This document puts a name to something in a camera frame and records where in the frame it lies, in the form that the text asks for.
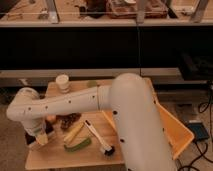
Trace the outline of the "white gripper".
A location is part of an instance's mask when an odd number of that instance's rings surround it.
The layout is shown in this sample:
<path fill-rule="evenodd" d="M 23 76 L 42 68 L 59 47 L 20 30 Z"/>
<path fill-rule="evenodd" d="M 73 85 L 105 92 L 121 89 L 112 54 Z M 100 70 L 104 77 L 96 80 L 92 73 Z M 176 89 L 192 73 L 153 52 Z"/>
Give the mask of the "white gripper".
<path fill-rule="evenodd" d="M 30 135 L 36 137 L 38 134 L 44 133 L 46 123 L 43 118 L 22 121 L 25 131 Z"/>

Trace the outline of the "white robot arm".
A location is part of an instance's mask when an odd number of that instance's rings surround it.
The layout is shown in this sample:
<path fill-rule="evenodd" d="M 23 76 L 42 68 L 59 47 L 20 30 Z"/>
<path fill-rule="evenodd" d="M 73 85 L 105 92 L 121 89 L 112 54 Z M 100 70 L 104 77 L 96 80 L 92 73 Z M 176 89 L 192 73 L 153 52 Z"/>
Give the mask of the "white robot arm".
<path fill-rule="evenodd" d="M 128 171 L 177 171 L 160 114 L 145 79 L 125 73 L 110 85 L 40 99 L 32 88 L 18 91 L 7 117 L 34 136 L 46 115 L 110 110 Z"/>

